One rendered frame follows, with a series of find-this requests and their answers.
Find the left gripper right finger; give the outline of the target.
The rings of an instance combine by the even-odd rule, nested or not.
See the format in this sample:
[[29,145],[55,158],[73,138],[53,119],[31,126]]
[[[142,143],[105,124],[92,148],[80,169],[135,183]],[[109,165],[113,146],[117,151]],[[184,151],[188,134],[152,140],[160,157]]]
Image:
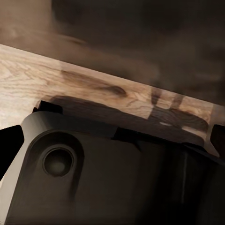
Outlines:
[[214,125],[211,136],[210,142],[216,149],[216,151],[221,156],[222,160],[225,162],[225,127],[221,125]]

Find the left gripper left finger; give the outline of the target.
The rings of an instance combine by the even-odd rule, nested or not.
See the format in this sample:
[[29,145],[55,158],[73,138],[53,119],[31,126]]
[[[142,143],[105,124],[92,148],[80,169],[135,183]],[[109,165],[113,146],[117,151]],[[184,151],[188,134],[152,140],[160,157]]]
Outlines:
[[0,130],[0,180],[2,180],[23,143],[23,129],[20,125]]

